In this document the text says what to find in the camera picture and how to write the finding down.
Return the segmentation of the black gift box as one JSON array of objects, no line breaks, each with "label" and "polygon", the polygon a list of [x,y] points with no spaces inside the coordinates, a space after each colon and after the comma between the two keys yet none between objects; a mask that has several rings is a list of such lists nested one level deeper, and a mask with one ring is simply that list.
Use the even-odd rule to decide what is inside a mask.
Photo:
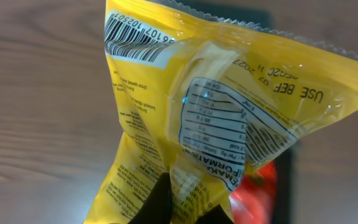
[{"label": "black gift box", "polygon": [[[231,19],[245,23],[252,22],[261,29],[274,28],[271,13],[262,9],[235,6],[226,1],[213,3],[209,1],[177,0],[165,1],[164,3],[207,21]],[[271,223],[291,223],[293,153],[291,150],[285,151],[272,162],[275,163],[277,169],[277,195]]]}]

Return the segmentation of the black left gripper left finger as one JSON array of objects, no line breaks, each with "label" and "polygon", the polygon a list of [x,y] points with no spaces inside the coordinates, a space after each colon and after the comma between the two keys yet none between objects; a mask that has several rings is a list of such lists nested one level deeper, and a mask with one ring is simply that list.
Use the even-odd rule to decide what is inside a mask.
[{"label": "black left gripper left finger", "polygon": [[161,174],[139,212],[128,224],[169,224],[172,217],[170,174]]}]

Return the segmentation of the red candy bag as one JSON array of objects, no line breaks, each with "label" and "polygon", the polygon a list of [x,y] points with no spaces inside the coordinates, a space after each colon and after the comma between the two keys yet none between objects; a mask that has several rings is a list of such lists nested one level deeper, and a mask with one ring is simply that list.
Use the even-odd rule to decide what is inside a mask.
[{"label": "red candy bag", "polygon": [[277,169],[269,162],[246,175],[229,199],[235,224],[270,224],[277,195]]}]

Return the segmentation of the yellow candy bag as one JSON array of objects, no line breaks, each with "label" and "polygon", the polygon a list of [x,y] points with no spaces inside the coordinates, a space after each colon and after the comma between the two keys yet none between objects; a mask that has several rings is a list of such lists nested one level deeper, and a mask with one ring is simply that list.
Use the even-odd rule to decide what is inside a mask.
[{"label": "yellow candy bag", "polygon": [[358,55],[165,1],[108,0],[104,51],[123,134],[86,223],[129,223],[170,174],[196,223],[299,138],[358,110]]}]

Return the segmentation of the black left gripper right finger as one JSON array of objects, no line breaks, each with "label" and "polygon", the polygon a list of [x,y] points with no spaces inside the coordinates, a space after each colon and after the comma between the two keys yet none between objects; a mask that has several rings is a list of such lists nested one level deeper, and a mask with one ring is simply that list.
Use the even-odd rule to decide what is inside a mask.
[{"label": "black left gripper right finger", "polygon": [[217,205],[199,217],[196,224],[234,224],[234,222],[226,215],[222,206]]}]

